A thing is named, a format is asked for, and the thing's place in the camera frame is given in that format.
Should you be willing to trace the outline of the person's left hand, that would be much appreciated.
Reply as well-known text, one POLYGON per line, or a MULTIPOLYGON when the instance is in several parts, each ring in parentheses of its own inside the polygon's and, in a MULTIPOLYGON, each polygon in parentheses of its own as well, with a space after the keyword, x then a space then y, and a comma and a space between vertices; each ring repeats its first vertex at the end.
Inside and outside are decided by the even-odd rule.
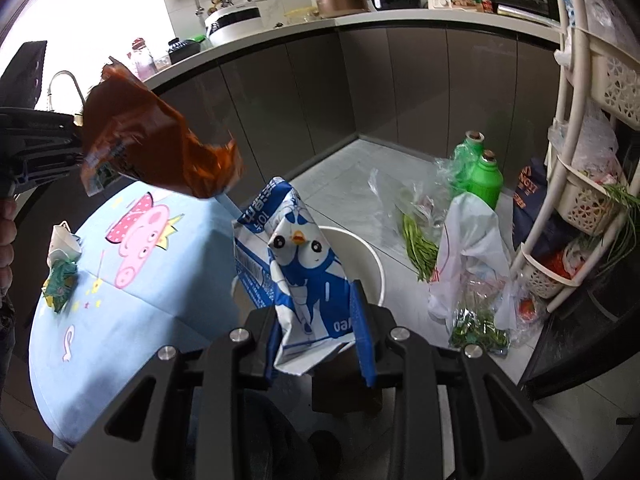
POLYGON ((0 288, 2 297, 6 296, 13 281, 11 264, 14 260, 13 242, 17 236, 17 227, 15 225, 16 212, 16 201, 13 198, 6 198, 1 201, 0 288))

